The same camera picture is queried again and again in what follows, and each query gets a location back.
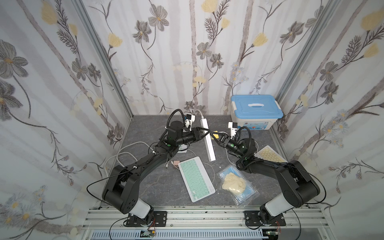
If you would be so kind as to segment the white power strip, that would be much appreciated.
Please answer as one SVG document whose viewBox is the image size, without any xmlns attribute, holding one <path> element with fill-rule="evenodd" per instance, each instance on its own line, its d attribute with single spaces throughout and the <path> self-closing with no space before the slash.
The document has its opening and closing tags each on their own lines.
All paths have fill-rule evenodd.
<svg viewBox="0 0 384 240">
<path fill-rule="evenodd" d="M 201 126 L 204 129 L 208 129 L 209 128 L 207 119 L 205 119 L 205 118 L 201 119 Z M 215 156 L 215 152 L 214 152 L 214 148 L 213 148 L 213 143 L 212 143 L 210 134 L 207 134 L 204 137 L 204 140 L 205 140 L 205 145 L 206 145 L 206 149 L 207 149 L 208 159 L 209 159 L 210 162 L 213 162 L 213 161 L 216 160 L 216 156 Z"/>
</svg>

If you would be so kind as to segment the yellow wireless keyboard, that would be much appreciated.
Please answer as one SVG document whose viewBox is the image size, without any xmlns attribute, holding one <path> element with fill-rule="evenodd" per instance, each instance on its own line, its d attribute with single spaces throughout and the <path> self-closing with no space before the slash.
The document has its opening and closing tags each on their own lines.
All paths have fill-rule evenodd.
<svg viewBox="0 0 384 240">
<path fill-rule="evenodd" d="M 266 161 L 276 162 L 276 163 L 287 163 L 281 155 L 274 151 L 270 146 L 265 146 L 256 153 L 256 157 L 261 158 Z"/>
</svg>

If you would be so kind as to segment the green keyboard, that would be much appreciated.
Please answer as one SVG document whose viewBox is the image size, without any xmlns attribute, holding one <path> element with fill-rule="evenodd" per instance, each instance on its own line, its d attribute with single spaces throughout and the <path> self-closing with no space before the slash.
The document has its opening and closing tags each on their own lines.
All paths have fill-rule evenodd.
<svg viewBox="0 0 384 240">
<path fill-rule="evenodd" d="M 178 167 L 193 203 L 216 192 L 205 166 L 199 157 L 180 162 Z"/>
<path fill-rule="evenodd" d="M 184 145 L 184 144 L 183 144 L 183 145 L 179 146 L 178 153 L 182 153 L 182 154 L 184 154 L 184 153 L 187 152 L 188 148 L 189 148 L 188 145 Z"/>
</svg>

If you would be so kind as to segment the yellow USB charger cube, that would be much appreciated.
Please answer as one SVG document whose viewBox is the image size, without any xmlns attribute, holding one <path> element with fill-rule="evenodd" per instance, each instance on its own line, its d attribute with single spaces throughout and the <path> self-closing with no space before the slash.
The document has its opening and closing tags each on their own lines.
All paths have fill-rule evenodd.
<svg viewBox="0 0 384 240">
<path fill-rule="evenodd" d="M 218 139 L 218 138 L 219 138 L 219 135 L 217 135 L 217 134 L 211 134 L 211 138 L 212 138 L 212 140 L 213 140 L 213 139 Z"/>
</svg>

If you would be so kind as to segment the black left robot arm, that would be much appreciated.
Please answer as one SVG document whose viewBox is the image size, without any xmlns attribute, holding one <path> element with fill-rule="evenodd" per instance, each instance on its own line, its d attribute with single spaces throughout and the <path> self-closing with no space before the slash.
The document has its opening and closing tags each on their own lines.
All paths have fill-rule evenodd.
<svg viewBox="0 0 384 240">
<path fill-rule="evenodd" d="M 102 200 L 124 215 L 135 216 L 140 225 L 152 225 L 155 220 L 154 208 L 139 198 L 142 180 L 161 164 L 171 160 L 181 145 L 198 142 L 209 133 L 207 127 L 188 129 L 184 113 L 180 109 L 173 111 L 151 153 L 131 165 L 112 169 Z"/>
</svg>

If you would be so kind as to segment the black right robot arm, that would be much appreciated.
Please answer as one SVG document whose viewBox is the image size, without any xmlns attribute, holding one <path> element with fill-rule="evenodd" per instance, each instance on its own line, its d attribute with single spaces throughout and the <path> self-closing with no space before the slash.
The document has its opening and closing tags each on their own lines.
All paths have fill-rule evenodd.
<svg viewBox="0 0 384 240">
<path fill-rule="evenodd" d="M 235 166 L 239 171 L 278 181 L 281 193 L 260 206 L 258 219 L 261 225 L 271 225 L 282 213 L 309 204 L 321 193 L 321 181 L 307 172 L 300 162 L 272 162 L 256 157 L 258 148 L 247 127 L 241 127 L 233 137 L 219 132 L 210 135 L 220 147 L 238 158 Z"/>
</svg>

